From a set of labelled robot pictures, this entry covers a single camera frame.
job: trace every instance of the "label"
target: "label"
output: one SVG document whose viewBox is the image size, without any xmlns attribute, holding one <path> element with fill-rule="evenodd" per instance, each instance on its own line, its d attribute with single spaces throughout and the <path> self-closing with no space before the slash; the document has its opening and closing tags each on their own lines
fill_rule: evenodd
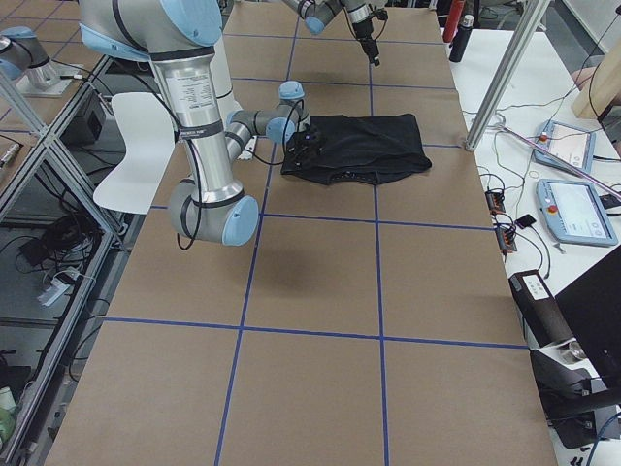
<svg viewBox="0 0 621 466">
<path fill-rule="evenodd" d="M 187 78 L 167 78 L 166 83 L 179 113 L 209 109 L 215 106 L 212 80 L 207 74 Z"/>
<path fill-rule="evenodd" d="M 539 300 L 549 298 L 547 291 L 543 287 L 543 283 L 537 275 L 525 275 L 523 280 L 534 299 Z"/>
</svg>

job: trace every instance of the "black cylinder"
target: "black cylinder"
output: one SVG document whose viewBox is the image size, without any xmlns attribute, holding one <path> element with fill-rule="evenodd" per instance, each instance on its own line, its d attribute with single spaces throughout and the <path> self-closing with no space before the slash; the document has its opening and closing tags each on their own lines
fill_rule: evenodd
<svg viewBox="0 0 621 466">
<path fill-rule="evenodd" d="M 457 34 L 451 44 L 451 51 L 448 59 L 453 63 L 459 63 L 462 61 L 464 51 L 466 51 L 466 45 L 470 39 L 470 35 L 473 32 L 474 17 L 472 15 L 465 15 L 462 22 L 457 26 Z"/>
</svg>

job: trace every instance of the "white desk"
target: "white desk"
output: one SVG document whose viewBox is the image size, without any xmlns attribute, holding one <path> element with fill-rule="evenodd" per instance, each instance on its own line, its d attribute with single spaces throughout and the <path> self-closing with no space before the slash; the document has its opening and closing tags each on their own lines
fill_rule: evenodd
<svg viewBox="0 0 621 466">
<path fill-rule="evenodd" d="M 474 113 L 478 110 L 511 34 L 509 31 L 473 31 L 463 60 L 460 63 L 451 63 L 451 71 L 464 111 Z M 502 109 L 510 105 L 544 104 L 562 97 L 572 86 L 573 81 L 556 51 L 545 34 L 538 32 L 522 57 L 499 108 Z M 554 119 L 589 130 L 597 129 L 599 125 L 596 121 L 578 119 L 573 115 L 571 105 L 577 94 L 577 90 L 574 90 L 562 103 L 559 101 L 545 107 L 514 108 L 502 111 L 502 114 L 507 118 L 507 127 L 524 136 L 538 134 L 541 125 L 550 119 L 557 109 L 558 113 Z M 464 113 L 464 116 L 467 125 L 470 127 L 474 115 Z M 497 163 L 494 151 L 494 133 L 491 130 L 486 133 L 476 149 L 477 164 L 501 177 L 506 186 L 520 185 L 521 180 L 517 176 L 503 169 Z M 608 158 L 617 157 L 616 151 L 605 133 L 599 131 L 596 134 L 595 154 Z M 557 242 L 546 229 L 545 220 L 537 205 L 535 186 L 539 178 L 560 180 L 576 180 L 576 178 L 562 171 L 539 165 L 536 162 L 532 162 L 527 170 L 531 149 L 507 134 L 498 136 L 497 148 L 499 160 L 504 166 L 517 173 L 527 174 L 524 193 L 519 205 L 518 189 L 506 191 L 505 204 L 508 213 L 514 219 L 526 214 L 537 219 L 538 222 L 534 226 L 548 244 L 551 257 L 551 272 L 546 284 L 552 293 L 556 294 L 610 253 L 613 248 L 563 244 L 562 249 L 565 253 L 561 253 L 555 248 L 553 245 Z M 592 174 L 608 184 L 621 183 L 621 163 L 594 161 Z M 488 178 L 482 178 L 483 185 L 487 185 Z M 500 187 L 500 183 L 497 180 L 491 180 L 490 186 Z M 617 235 L 621 237 L 621 217 L 612 217 L 610 220 Z M 540 239 L 529 230 L 520 231 L 520 234 L 531 239 L 542 249 Z M 519 237 L 516 239 L 516 245 L 518 252 L 507 257 L 508 277 L 515 272 L 537 268 L 539 265 L 539 253 L 533 246 Z M 541 269 L 542 276 L 546 269 L 547 261 L 544 262 Z M 569 464 L 575 456 L 584 456 L 583 464 L 585 464 L 588 452 L 585 454 L 579 450 L 564 449 L 556 434 L 552 432 L 551 435 L 560 465 Z M 592 466 L 617 466 L 619 458 L 621 458 L 621 441 L 602 442 L 598 445 Z"/>
</svg>

